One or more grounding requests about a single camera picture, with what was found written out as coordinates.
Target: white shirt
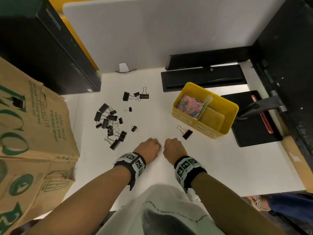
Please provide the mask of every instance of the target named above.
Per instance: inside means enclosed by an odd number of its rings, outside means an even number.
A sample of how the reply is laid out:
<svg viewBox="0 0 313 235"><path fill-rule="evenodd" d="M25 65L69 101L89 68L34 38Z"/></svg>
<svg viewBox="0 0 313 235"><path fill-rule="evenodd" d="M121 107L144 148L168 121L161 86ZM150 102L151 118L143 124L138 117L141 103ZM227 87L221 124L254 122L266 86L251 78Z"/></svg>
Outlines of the white shirt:
<svg viewBox="0 0 313 235"><path fill-rule="evenodd" d="M200 206L169 185L154 185L123 206L97 235L224 235Z"/></svg>

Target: yellow plastic box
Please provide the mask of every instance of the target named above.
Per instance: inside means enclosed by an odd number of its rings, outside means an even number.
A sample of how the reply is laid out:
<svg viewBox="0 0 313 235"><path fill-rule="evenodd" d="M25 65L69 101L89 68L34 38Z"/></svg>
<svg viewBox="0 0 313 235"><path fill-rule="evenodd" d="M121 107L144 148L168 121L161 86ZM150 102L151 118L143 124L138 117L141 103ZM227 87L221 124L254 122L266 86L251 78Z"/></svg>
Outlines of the yellow plastic box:
<svg viewBox="0 0 313 235"><path fill-rule="evenodd" d="M209 100L209 104L199 120L176 109L178 102L184 95L197 98L201 102ZM218 138L228 134L238 110L237 104L192 82L188 82L174 101L172 115L204 135L210 138Z"/></svg>

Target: desk surface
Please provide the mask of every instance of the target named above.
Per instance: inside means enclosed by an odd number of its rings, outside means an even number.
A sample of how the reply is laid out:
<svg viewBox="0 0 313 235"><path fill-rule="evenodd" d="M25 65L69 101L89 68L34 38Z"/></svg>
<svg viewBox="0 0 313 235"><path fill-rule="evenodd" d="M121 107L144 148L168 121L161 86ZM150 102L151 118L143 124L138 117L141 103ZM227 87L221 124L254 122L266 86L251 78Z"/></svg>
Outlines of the desk surface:
<svg viewBox="0 0 313 235"><path fill-rule="evenodd" d="M79 100L69 106L71 117L76 110L74 137L80 149L80 158L75 167L75 180L66 198L80 189L93 178L112 168L112 163L126 152L147 138L157 138L161 145L167 138L178 138L182 141L188 154L198 159L208 173L234 190L240 196L278 193L303 190L294 167L285 154L280 142L240 148L237 146L232 131L218 138L210 139L200 132L185 140L182 133L176 129L187 125L173 118L172 104L179 92L162 91L161 71L163 68L137 70L129 74L110 73L102 76L100 93L81 94ZM147 87L150 94L148 100L140 102L122 100L124 91L133 94L142 92ZM247 85L210 88L218 95L249 91ZM96 129L94 121L96 111L103 103L112 106L122 117L124 123L119 130L127 132L124 142L115 151L104 141L106 129ZM128 107L132 112L124 112ZM131 126L138 131L131 132ZM174 169L164 158L162 151L158 158L149 165L132 191L127 186L121 193L112 210L119 209L128 201L134 199L153 184L165 183L180 188L174 177Z"/></svg>

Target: blue jeans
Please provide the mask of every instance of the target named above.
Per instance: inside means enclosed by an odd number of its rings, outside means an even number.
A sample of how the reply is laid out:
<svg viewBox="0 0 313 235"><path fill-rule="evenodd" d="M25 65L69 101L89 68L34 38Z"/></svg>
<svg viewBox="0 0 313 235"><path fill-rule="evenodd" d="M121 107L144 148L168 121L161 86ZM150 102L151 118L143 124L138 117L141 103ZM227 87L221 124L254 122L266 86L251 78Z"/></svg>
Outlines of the blue jeans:
<svg viewBox="0 0 313 235"><path fill-rule="evenodd" d="M313 194L280 193L265 197L274 212L313 223Z"/></svg>

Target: black computer tower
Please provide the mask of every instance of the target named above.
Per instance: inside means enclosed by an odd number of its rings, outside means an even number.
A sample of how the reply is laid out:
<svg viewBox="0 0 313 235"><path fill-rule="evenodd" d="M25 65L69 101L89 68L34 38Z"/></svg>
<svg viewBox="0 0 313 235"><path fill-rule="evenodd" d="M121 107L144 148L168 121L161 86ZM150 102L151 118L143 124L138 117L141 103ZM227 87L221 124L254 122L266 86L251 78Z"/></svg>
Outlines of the black computer tower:
<svg viewBox="0 0 313 235"><path fill-rule="evenodd" d="M58 94L100 91L100 75L48 0L0 0L0 56Z"/></svg>

